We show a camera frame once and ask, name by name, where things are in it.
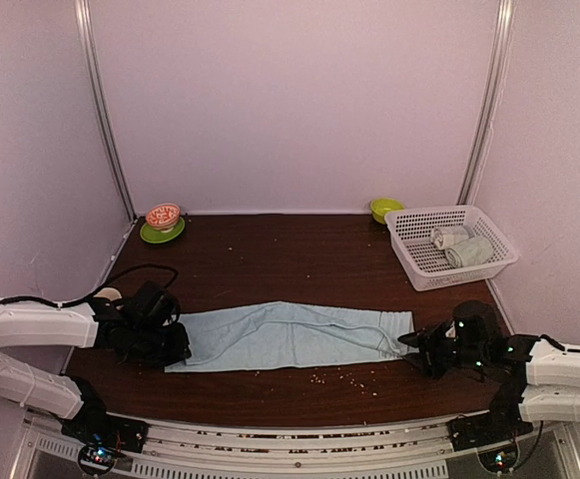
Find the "white perforated plastic basket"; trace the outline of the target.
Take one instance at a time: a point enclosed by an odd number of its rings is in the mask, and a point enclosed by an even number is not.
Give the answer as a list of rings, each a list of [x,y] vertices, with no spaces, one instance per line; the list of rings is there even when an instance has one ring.
[[[474,206],[390,212],[392,248],[418,291],[495,277],[518,260],[507,237]]]

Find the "mint green panda towel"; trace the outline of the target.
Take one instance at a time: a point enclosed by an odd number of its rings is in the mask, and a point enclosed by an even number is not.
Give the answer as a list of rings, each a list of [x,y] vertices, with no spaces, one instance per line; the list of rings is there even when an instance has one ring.
[[[474,237],[449,247],[445,257],[453,268],[484,264],[493,257],[493,246],[485,237]]]

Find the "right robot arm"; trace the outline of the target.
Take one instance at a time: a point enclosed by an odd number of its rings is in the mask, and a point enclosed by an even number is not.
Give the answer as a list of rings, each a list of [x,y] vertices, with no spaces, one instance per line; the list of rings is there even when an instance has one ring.
[[[519,423],[580,423],[580,345],[547,334],[505,334],[496,308],[478,300],[459,303],[452,318],[402,335],[406,358],[438,379],[468,369],[499,384],[481,429],[504,439]]]

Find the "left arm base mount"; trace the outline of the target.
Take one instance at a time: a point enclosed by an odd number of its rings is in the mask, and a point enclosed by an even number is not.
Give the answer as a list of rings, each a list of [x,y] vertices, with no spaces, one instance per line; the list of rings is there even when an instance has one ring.
[[[149,425],[147,422],[111,415],[94,387],[86,380],[73,378],[83,405],[72,419],[59,418],[61,432],[83,444],[77,465],[89,477],[109,473],[126,452],[143,451]]]

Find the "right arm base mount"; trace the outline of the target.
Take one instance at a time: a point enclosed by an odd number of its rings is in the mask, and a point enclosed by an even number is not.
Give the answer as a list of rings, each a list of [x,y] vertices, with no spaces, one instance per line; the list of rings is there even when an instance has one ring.
[[[454,452],[474,449],[480,466],[498,476],[523,464],[518,440],[534,430],[531,422],[521,418],[517,402],[498,399],[486,412],[458,415],[446,426]]]

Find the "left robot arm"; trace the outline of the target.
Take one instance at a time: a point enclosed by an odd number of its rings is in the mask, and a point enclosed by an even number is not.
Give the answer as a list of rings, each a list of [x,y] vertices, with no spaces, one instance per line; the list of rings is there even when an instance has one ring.
[[[129,297],[106,286],[66,302],[0,297],[0,397],[72,422],[91,442],[103,443],[113,435],[114,423],[88,382],[43,371],[4,354],[4,349],[111,349],[123,360],[165,367],[191,356],[179,314],[179,302],[153,281]]]

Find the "light blue towel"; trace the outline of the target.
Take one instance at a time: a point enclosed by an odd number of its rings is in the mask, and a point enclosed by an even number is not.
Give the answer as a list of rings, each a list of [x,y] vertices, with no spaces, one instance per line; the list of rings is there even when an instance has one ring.
[[[181,317],[191,357],[167,373],[274,370],[398,360],[410,348],[410,311],[274,301]]]

